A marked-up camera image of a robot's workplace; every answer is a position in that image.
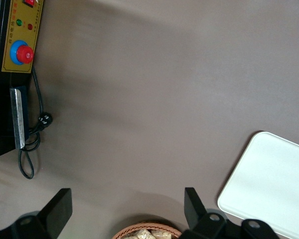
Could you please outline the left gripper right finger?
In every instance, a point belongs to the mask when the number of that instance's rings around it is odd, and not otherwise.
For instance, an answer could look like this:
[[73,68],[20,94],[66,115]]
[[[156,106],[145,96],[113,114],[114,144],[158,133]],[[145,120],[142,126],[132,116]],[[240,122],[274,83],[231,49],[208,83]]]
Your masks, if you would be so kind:
[[188,229],[182,239],[277,239],[265,222],[246,219],[237,225],[218,210],[207,210],[192,187],[184,189],[184,214]]

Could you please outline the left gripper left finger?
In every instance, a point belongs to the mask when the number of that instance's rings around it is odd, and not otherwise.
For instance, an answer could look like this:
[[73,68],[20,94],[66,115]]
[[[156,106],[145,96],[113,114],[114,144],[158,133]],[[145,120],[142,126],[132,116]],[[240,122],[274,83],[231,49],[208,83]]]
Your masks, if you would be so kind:
[[0,239],[56,239],[72,213],[72,191],[62,188],[41,211],[21,216],[0,230]]

